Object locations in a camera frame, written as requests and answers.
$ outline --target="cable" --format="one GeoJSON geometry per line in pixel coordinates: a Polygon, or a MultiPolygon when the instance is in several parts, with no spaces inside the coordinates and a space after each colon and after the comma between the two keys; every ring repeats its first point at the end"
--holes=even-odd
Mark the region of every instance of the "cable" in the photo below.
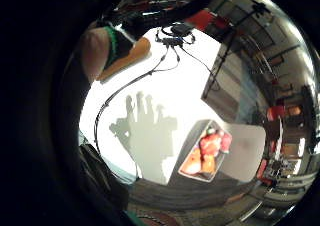
{"type": "Polygon", "coordinates": [[[183,52],[185,52],[186,54],[188,54],[190,57],[194,58],[195,60],[197,60],[198,62],[200,62],[202,65],[204,65],[207,70],[209,71],[210,73],[210,76],[212,77],[212,80],[214,80],[217,88],[214,89],[214,91],[219,91],[221,89],[216,77],[217,77],[217,73],[216,74],[213,74],[212,71],[210,70],[210,68],[208,67],[208,65],[206,65],[204,62],[202,62],[200,59],[196,58],[195,56],[193,56],[192,54],[190,54],[188,51],[186,51],[183,47],[180,47],[182,49],[183,52]]]}

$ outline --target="red object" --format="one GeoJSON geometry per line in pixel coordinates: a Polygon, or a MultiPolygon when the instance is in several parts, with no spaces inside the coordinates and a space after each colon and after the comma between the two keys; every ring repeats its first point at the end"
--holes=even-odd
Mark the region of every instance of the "red object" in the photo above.
{"type": "Polygon", "coordinates": [[[221,139],[220,151],[223,153],[229,153],[231,141],[232,141],[232,136],[230,134],[225,133],[221,139]]]}
{"type": "Polygon", "coordinates": [[[268,161],[267,161],[266,159],[262,159],[262,160],[261,160],[261,163],[260,163],[260,166],[259,166],[259,169],[258,169],[258,171],[257,171],[257,178],[258,178],[261,182],[263,182],[263,183],[265,183],[266,185],[269,185],[269,186],[270,186],[270,185],[272,184],[272,180],[263,177],[263,173],[264,173],[264,171],[266,170],[267,165],[268,165],[268,161]]]}
{"type": "Polygon", "coordinates": [[[200,140],[201,155],[217,156],[221,147],[221,136],[219,134],[210,134],[200,140]]]}
{"type": "Polygon", "coordinates": [[[269,121],[278,119],[278,117],[283,118],[285,114],[284,106],[278,105],[268,108],[267,118],[269,121]]]}
{"type": "Polygon", "coordinates": [[[213,19],[213,24],[219,29],[225,29],[227,27],[230,27],[229,21],[220,16],[217,16],[213,19]]]}
{"type": "Polygon", "coordinates": [[[275,152],[276,151],[276,145],[277,145],[276,141],[271,141],[271,143],[270,143],[270,151],[271,152],[275,152]]]}
{"type": "Polygon", "coordinates": [[[187,22],[193,24],[200,31],[204,31],[212,20],[213,15],[206,10],[201,10],[199,13],[186,19],[187,22]]]}
{"type": "Polygon", "coordinates": [[[258,172],[257,172],[257,178],[258,179],[262,179],[263,178],[263,173],[266,170],[267,164],[268,164],[268,161],[266,159],[262,159],[261,160],[261,163],[260,163],[260,166],[259,166],[259,169],[258,169],[258,172]]]}

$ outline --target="white surface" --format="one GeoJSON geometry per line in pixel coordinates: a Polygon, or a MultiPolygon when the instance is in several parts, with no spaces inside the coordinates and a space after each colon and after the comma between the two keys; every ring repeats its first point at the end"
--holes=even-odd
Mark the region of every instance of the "white surface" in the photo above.
{"type": "MultiPolygon", "coordinates": [[[[184,48],[211,67],[220,44],[198,30],[194,30],[193,33],[196,37],[195,44],[184,48]]],[[[91,144],[95,145],[94,120],[103,102],[121,86],[152,69],[164,54],[165,47],[154,41],[154,35],[155,30],[150,30],[145,35],[151,43],[151,56],[111,77],[103,85],[99,82],[92,85],[80,119],[80,129],[91,144]]],[[[229,130],[229,126],[201,100],[209,76],[206,68],[180,49],[177,48],[177,51],[181,57],[178,68],[155,73],[124,89],[106,108],[98,127],[98,139],[103,157],[122,170],[135,175],[135,164],[124,149],[126,148],[139,165],[142,176],[159,184],[168,183],[183,143],[198,120],[214,120],[231,134],[241,135],[229,130]]],[[[166,69],[175,65],[176,55],[169,50],[160,68],[166,69]]],[[[234,149],[237,146],[235,140],[237,137],[233,138],[229,158],[238,157],[238,153],[242,150],[240,148],[238,152],[234,149]]],[[[243,152],[241,155],[243,161],[241,163],[247,163],[247,168],[254,168],[253,170],[259,167],[262,156],[260,152],[264,147],[264,138],[259,136],[257,140],[259,143],[256,147],[259,150],[255,149],[254,154],[243,152]],[[248,159],[246,155],[250,157],[255,155],[257,158],[248,159]]],[[[251,144],[257,143],[247,141],[250,144],[249,150],[254,148],[251,144]]],[[[236,174],[229,173],[229,175],[243,180],[240,175],[243,170],[237,170],[238,168],[239,165],[233,165],[233,169],[226,166],[225,172],[235,170],[236,174]]],[[[254,174],[247,173],[244,179],[248,179],[249,176],[253,177],[254,174]]]]}

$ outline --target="person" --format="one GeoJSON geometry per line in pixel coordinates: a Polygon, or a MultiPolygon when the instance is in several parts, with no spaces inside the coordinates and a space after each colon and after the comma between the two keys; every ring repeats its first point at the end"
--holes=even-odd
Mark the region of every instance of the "person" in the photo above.
{"type": "MultiPolygon", "coordinates": [[[[92,84],[111,64],[126,57],[133,46],[126,36],[113,27],[95,27],[92,24],[81,36],[74,57],[80,57],[82,70],[92,84]]],[[[173,217],[161,212],[144,215],[128,211],[125,213],[139,226],[179,225],[173,217]]]]}

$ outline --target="green wristband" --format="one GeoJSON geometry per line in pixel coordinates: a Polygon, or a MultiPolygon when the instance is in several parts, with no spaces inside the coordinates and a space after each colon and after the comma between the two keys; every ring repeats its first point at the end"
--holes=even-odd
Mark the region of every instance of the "green wristband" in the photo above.
{"type": "Polygon", "coordinates": [[[109,66],[117,57],[117,38],[113,28],[105,26],[104,29],[107,31],[111,43],[111,47],[109,49],[109,57],[106,63],[106,65],[109,66]]]}

